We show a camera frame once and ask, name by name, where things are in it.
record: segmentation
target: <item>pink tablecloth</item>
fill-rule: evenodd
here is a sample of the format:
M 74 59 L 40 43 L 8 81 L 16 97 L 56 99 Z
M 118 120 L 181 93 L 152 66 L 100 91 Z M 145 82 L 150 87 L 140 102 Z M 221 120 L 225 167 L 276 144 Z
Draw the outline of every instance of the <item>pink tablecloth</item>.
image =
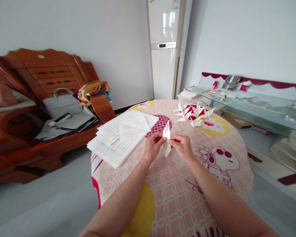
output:
M 129 110 L 159 116 L 152 132 L 162 132 L 170 120 L 171 135 L 189 136 L 198 160 L 238 196 L 247 200 L 253 185 L 253 172 L 245 144 L 237 130 L 215 114 L 201 127 L 192 128 L 186 122 L 175 123 L 180 118 L 175 116 L 177 112 L 173 112 L 178 104 L 178 100 L 154 100 L 135 105 Z M 181 105 L 184 104 L 191 103 L 181 101 Z M 92 154 L 92 180 L 98 192 L 99 207 L 137 165 L 144 152 L 145 140 L 141 141 L 118 169 Z M 150 198 L 142 198 L 146 210 L 140 209 L 136 216 L 143 215 L 148 219 L 150 214 L 152 219 L 151 225 L 148 224 L 146 230 L 143 230 L 145 233 L 138 233 L 138 236 L 225 235 L 210 211 L 201 188 L 174 148 L 167 158 L 162 152 L 159 153 L 149 168 L 145 184 L 152 195 Z

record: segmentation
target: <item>forearm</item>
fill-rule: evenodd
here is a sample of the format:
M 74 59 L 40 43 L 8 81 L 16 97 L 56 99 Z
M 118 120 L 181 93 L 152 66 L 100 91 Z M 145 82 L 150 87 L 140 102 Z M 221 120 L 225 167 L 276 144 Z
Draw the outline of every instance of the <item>forearm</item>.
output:
M 239 196 L 197 159 L 188 163 L 217 222 L 229 236 L 278 236 Z
M 134 213 L 150 162 L 142 159 L 80 236 L 121 236 Z

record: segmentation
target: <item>hand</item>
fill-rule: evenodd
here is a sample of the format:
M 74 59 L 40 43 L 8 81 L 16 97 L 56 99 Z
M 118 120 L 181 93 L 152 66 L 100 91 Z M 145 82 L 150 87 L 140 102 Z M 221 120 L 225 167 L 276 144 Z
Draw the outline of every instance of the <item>hand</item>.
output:
M 159 154 L 160 147 L 163 143 L 165 143 L 166 140 L 167 138 L 162 137 L 162 133 L 153 133 L 146 140 L 145 152 L 142 159 L 152 163 L 156 156 Z
M 168 139 L 167 142 L 175 148 L 179 156 L 186 162 L 196 160 L 196 157 L 193 154 L 191 141 L 188 136 L 182 135 L 173 135 L 171 139 Z

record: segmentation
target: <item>glass shelf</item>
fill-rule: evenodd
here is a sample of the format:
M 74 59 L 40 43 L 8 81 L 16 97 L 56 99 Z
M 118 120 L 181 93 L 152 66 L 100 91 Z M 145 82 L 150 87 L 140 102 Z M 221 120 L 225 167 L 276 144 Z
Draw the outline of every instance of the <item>glass shelf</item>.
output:
M 221 111 L 243 119 L 249 123 L 265 128 L 284 137 L 289 135 L 291 129 L 296 130 L 296 110 L 289 106 L 293 100 L 278 98 L 260 93 L 254 98 L 227 98 L 222 99 L 209 95 L 202 96 L 225 105 Z

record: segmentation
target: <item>gray handbag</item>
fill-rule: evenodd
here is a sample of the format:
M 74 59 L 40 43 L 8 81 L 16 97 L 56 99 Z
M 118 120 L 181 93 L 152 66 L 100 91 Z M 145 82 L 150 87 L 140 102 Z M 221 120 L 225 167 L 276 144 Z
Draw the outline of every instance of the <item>gray handbag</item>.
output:
M 58 90 L 66 90 L 69 94 L 58 95 Z M 52 118 L 65 113 L 81 114 L 83 112 L 82 107 L 79 105 L 80 101 L 73 97 L 73 92 L 67 88 L 57 88 L 54 90 L 54 97 L 43 100 L 43 103 Z

